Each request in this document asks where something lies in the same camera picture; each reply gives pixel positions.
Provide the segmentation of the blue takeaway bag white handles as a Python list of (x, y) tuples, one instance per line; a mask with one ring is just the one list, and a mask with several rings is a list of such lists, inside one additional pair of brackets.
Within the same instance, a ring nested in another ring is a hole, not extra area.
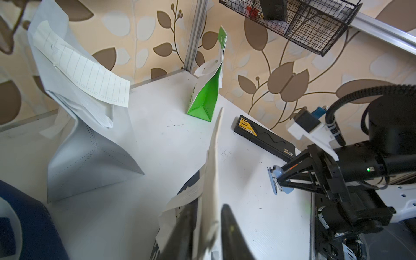
[(67, 260), (47, 208), (1, 181), (1, 259)]

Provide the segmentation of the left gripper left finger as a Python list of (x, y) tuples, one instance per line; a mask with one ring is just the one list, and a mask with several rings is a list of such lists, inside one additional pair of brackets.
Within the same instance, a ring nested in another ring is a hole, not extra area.
[(177, 220), (166, 246), (159, 246), (158, 260), (191, 260), (197, 226), (198, 199), (187, 204)]

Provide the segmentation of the white bag back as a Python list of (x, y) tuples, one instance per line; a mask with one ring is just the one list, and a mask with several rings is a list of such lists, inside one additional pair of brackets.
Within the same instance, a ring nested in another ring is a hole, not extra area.
[(35, 46), (39, 24), (52, 30), (86, 58), (69, 28), (68, 15), (55, 1), (42, 1), (31, 21), (29, 44), (44, 89), (70, 117), (62, 128), (61, 144), (48, 164), (47, 201), (55, 202), (135, 178), (143, 173), (138, 164), (136, 141), (128, 107), (100, 101), (75, 86)]

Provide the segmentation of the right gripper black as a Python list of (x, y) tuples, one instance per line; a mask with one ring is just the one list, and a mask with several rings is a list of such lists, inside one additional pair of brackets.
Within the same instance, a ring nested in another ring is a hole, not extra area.
[[(310, 180), (314, 170), (319, 185)], [(350, 192), (337, 162), (317, 145), (309, 145), (296, 158), (282, 167), (282, 175), (276, 181), (281, 192), (294, 190), (319, 192), (320, 188), (330, 200), (351, 201)]]

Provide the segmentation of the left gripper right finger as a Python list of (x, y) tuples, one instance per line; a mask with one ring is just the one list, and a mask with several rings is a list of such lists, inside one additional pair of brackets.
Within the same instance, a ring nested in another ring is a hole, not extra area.
[(228, 204), (221, 209), (221, 239), (223, 260), (255, 259)]

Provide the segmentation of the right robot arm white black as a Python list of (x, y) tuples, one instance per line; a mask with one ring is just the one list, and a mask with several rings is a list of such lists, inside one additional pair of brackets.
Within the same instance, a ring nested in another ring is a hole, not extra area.
[[(361, 117), (368, 140), (347, 145), (336, 111), (372, 98)], [(391, 178), (416, 170), (416, 88), (401, 84), (349, 93), (326, 111), (325, 122), (302, 110), (288, 125), (296, 138), (312, 144), (284, 166), (268, 168), (275, 192), (298, 189), (313, 194), (313, 260), (364, 260), (364, 234), (415, 217), (415, 185), (393, 185)]]

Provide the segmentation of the dark navy bag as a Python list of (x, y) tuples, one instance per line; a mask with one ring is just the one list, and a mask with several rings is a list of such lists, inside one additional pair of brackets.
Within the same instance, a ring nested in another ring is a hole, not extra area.
[(206, 260), (220, 230), (218, 167), (206, 162), (158, 217), (152, 260)]

